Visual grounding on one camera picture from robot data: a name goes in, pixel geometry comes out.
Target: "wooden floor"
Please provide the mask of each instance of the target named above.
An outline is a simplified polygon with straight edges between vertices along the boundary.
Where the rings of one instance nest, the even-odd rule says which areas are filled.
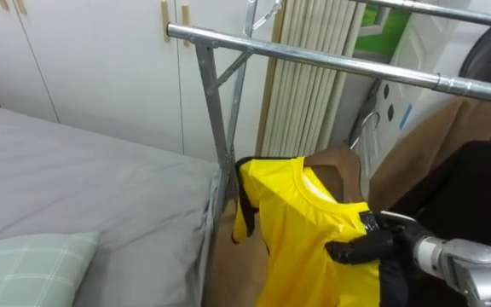
[[[252,307],[263,288],[268,254],[260,228],[235,245],[230,240],[234,214],[234,206],[228,206],[222,217],[204,307]]]

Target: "gray bed sheet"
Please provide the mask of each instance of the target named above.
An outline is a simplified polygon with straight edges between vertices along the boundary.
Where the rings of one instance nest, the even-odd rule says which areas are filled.
[[[194,306],[217,166],[0,109],[0,239],[99,231],[75,306]]]

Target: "white door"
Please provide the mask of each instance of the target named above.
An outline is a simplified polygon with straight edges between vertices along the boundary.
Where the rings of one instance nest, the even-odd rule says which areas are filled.
[[[21,1],[62,124],[182,153],[177,41],[165,41],[160,0]]]
[[[0,0],[0,105],[57,121],[12,0]]]
[[[190,26],[199,26],[220,32],[240,35],[246,17],[247,1],[244,0],[176,0],[177,20],[183,23],[182,6],[188,5]],[[258,0],[257,20],[272,8],[274,0]],[[258,31],[254,38],[271,40],[273,19]],[[228,49],[215,49],[218,75],[232,63],[240,53]],[[240,106],[240,116],[234,151],[236,156],[252,155],[257,143],[257,130],[263,102],[264,81],[268,58],[254,55],[247,62],[245,86]],[[202,80],[194,45],[179,43],[179,66],[181,70],[183,144],[186,155],[211,161],[217,160],[210,120],[205,105]],[[228,123],[230,102],[235,75],[221,88],[222,115]]]

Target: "light green pillow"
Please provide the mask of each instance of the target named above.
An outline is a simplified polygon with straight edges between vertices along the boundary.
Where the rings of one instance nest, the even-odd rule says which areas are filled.
[[[71,306],[97,233],[0,240],[0,306]]]

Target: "yellow t-shirt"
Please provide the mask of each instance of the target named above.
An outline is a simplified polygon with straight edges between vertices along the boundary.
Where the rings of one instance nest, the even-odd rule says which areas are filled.
[[[324,247],[367,233],[360,218],[369,211],[367,203],[336,202],[314,172],[303,167],[303,160],[252,159],[239,168],[242,191],[233,240],[251,235],[258,212],[269,249],[268,275],[257,306],[379,306],[379,261],[338,264]]]

